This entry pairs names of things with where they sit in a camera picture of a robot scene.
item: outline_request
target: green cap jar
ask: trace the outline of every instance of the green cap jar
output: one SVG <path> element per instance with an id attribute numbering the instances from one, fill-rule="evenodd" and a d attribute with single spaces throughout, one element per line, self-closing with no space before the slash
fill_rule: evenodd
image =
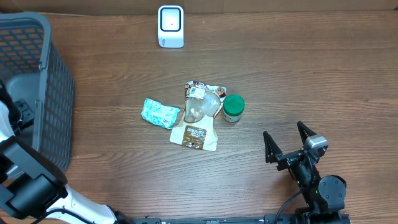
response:
<path id="1" fill-rule="evenodd" d="M 242 117 L 244 100 L 239 95 L 229 95 L 224 100 L 223 118 L 228 122 L 237 122 Z"/>

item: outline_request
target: gray plastic basket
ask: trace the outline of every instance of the gray plastic basket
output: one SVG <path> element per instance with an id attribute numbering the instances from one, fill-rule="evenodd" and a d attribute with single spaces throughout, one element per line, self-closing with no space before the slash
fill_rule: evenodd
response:
<path id="1" fill-rule="evenodd" d="M 12 99 L 24 100 L 34 113 L 34 125 L 20 138 L 65 172 L 70 163 L 75 84 L 51 41 L 44 16 L 0 14 L 0 76 Z M 16 167 L 9 171 L 10 178 L 20 174 Z"/>

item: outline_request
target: wooden tabletop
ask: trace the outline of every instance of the wooden tabletop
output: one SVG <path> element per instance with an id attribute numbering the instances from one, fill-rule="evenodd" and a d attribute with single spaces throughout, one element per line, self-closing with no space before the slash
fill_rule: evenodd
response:
<path id="1" fill-rule="evenodd" d="M 75 77 L 66 175 L 84 196 L 134 218 L 276 213 L 298 187 L 266 164 L 262 132 L 295 151 L 301 120 L 329 140 L 317 168 L 347 181 L 343 213 L 397 222 L 397 11 L 186 15 L 182 49 L 159 47 L 157 16 L 49 20 Z M 245 99 L 241 121 L 215 119 L 215 152 L 173 144 L 141 118 L 146 98 L 183 110 L 189 80 Z"/>

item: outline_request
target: wall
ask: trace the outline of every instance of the wall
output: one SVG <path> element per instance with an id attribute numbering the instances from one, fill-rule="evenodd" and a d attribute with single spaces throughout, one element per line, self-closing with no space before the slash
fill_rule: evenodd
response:
<path id="1" fill-rule="evenodd" d="M 156 14 L 164 4 L 190 13 L 392 10 L 398 0 L 0 0 L 3 11 L 83 15 Z"/>

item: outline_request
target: barcode sticker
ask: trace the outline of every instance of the barcode sticker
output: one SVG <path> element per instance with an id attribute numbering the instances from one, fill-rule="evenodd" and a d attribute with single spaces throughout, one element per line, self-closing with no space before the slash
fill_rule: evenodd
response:
<path id="1" fill-rule="evenodd" d="M 206 90 L 196 87 L 191 87 L 191 91 L 189 92 L 189 97 L 195 97 L 199 99 L 203 99 L 205 97 Z"/>

